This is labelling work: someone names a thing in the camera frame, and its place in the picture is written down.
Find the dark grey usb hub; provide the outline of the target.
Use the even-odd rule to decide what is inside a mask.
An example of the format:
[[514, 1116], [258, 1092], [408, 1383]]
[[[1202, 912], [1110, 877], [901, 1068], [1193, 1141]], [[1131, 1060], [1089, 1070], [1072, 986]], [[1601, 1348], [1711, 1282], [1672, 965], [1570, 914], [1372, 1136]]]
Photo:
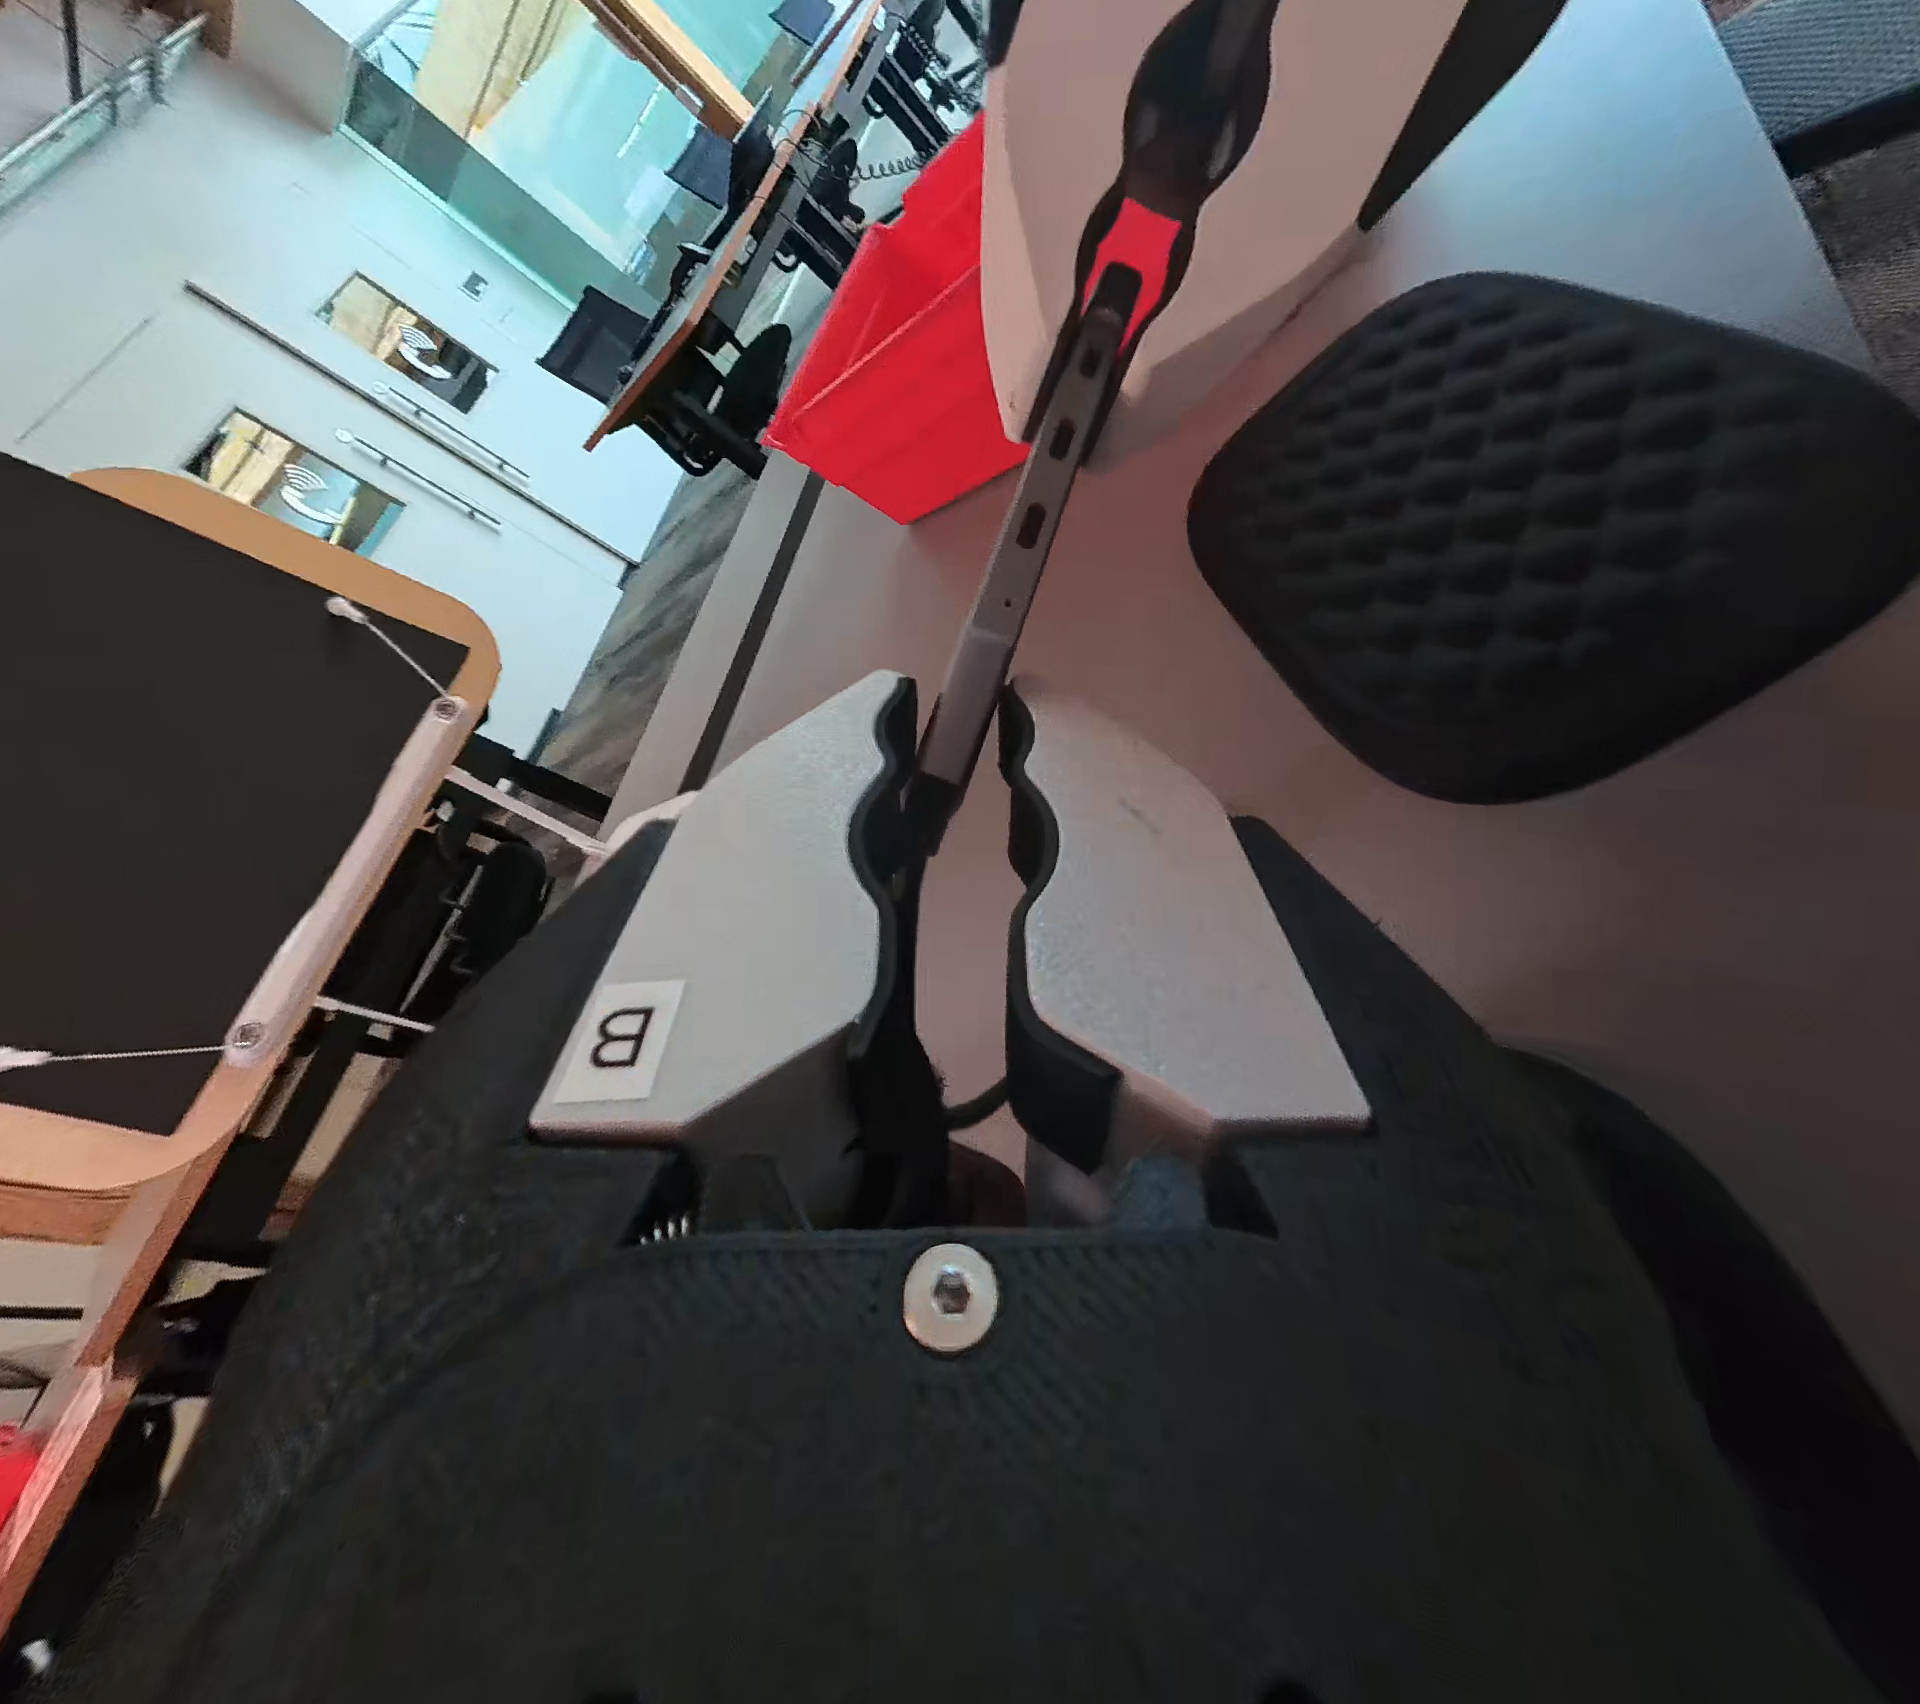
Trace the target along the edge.
[[916, 859], [931, 859], [957, 817], [1075, 484], [1115, 406], [1132, 325], [1145, 310], [1141, 271], [1108, 264], [1086, 307], [1064, 325], [1024, 427], [1024, 463], [963, 620], [902, 797]]

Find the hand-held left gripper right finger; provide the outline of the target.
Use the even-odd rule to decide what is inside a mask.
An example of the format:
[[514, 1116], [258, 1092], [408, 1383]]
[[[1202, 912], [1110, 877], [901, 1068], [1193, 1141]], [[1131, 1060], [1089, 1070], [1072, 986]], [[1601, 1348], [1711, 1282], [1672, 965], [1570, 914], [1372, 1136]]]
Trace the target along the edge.
[[1007, 1089], [1082, 1181], [1363, 1135], [1374, 1112], [1225, 802], [1040, 680], [998, 706], [1011, 798]]

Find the white acrylic board stand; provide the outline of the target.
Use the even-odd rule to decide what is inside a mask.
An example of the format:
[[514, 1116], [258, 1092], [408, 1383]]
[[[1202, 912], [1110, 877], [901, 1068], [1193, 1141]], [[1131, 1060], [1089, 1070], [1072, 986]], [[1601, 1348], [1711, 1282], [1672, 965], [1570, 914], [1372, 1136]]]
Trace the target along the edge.
[[600, 870], [644, 826], [677, 822], [697, 802], [694, 794], [680, 794], [644, 808], [622, 821], [608, 841], [591, 839], [560, 825], [552, 814], [512, 798], [498, 786], [480, 782], [445, 755], [456, 722], [471, 715], [468, 702], [421, 665], [368, 608], [348, 597], [332, 595], [327, 599], [325, 610], [331, 618], [379, 641], [429, 686], [433, 698], [386, 774], [366, 822], [355, 832], [348, 851], [319, 891], [309, 912], [294, 924], [260, 973], [223, 1043], [80, 1052], [5, 1046], [5, 1072], [157, 1060], [210, 1060], [223, 1068], [260, 1068], [287, 1054], [292, 1039], [312, 1012], [361, 1018], [366, 1010], [325, 997], [325, 982], [334, 973], [372, 898], [391, 874], [406, 839], [417, 831], [421, 817], [430, 811], [436, 793], [446, 782], [478, 797], [486, 808], [510, 813], [519, 821], [570, 845], [581, 852], [587, 877]]

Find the black office chair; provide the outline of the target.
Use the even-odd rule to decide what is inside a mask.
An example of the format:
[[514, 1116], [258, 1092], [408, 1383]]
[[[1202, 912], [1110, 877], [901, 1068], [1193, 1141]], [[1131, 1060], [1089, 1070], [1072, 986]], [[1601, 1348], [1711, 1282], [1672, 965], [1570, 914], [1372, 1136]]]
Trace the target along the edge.
[[554, 343], [540, 352], [539, 369], [611, 406], [646, 355], [654, 328], [656, 315], [589, 285]]

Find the red plastic bin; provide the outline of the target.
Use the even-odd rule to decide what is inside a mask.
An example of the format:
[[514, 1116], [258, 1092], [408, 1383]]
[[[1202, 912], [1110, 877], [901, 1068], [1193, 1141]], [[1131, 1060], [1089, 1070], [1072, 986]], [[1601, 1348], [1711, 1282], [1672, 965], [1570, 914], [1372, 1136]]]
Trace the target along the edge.
[[[1004, 428], [983, 303], [987, 121], [977, 119], [909, 186], [898, 217], [871, 228], [829, 301], [766, 444], [911, 527], [1020, 471], [1032, 444]], [[1120, 372], [1175, 298], [1199, 210], [1217, 189], [1201, 121], [1167, 121], [1141, 142], [1092, 213], [1068, 296], [1086, 316], [1128, 272]]]

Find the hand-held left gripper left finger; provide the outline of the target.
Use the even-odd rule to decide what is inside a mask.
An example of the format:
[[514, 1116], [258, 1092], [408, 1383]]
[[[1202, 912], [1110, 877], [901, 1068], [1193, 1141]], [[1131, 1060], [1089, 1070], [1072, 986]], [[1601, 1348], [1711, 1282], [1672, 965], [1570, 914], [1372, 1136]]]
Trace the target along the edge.
[[801, 1214], [862, 1181], [854, 1039], [898, 971], [869, 831], [901, 786], [918, 691], [875, 670], [721, 769], [672, 821], [531, 1112], [544, 1144], [769, 1161]]

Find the black display board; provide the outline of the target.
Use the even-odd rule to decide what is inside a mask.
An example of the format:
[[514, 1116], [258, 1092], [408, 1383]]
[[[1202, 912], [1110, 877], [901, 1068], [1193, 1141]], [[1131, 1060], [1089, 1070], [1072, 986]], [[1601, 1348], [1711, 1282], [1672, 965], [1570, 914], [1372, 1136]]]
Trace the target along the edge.
[[[459, 599], [198, 478], [5, 457], [2, 1036], [54, 1054], [223, 1044], [433, 692], [500, 680]], [[285, 1054], [5, 1072], [5, 1236], [98, 1246], [208, 1167]]]

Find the black mesh cable bag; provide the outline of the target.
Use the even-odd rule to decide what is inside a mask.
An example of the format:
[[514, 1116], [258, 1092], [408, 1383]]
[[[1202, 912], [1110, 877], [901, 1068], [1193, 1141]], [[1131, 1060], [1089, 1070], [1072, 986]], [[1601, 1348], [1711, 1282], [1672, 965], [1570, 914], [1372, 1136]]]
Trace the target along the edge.
[[1516, 807], [1633, 770], [1892, 607], [1918, 570], [1918, 422], [1741, 326], [1444, 277], [1241, 425], [1187, 536], [1350, 756]]

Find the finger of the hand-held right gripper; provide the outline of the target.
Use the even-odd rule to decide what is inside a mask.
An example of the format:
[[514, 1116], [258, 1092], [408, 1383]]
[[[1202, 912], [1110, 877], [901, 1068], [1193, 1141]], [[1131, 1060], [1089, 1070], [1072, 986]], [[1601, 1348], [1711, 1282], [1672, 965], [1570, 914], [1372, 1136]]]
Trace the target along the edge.
[[1177, 435], [1349, 261], [1469, 2], [1277, 0], [1258, 132], [1199, 213], [1182, 280], [1102, 427], [1104, 455]]
[[1122, 176], [1131, 90], [1195, 0], [991, 0], [981, 158], [981, 321], [1019, 444], [1079, 309], [1092, 217]]

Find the long wooden desk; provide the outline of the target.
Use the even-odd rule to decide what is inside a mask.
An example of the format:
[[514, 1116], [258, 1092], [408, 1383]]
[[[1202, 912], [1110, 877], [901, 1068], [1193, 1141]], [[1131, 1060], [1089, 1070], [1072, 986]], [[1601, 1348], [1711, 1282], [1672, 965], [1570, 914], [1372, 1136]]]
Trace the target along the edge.
[[750, 477], [764, 468], [758, 440], [774, 411], [766, 406], [747, 425], [725, 413], [738, 370], [770, 364], [742, 338], [748, 309], [782, 263], [812, 268], [831, 289], [850, 271], [871, 228], [853, 228], [838, 215], [835, 193], [853, 193], [859, 166], [838, 168], [835, 152], [867, 119], [886, 121], [906, 139], [911, 168], [955, 139], [942, 105], [955, 80], [937, 43], [944, 18], [975, 24], [966, 0], [850, 0], [809, 46], [753, 194], [726, 215], [718, 242], [692, 249], [680, 290], [662, 307], [589, 451], [636, 428], [690, 477], [721, 463]]

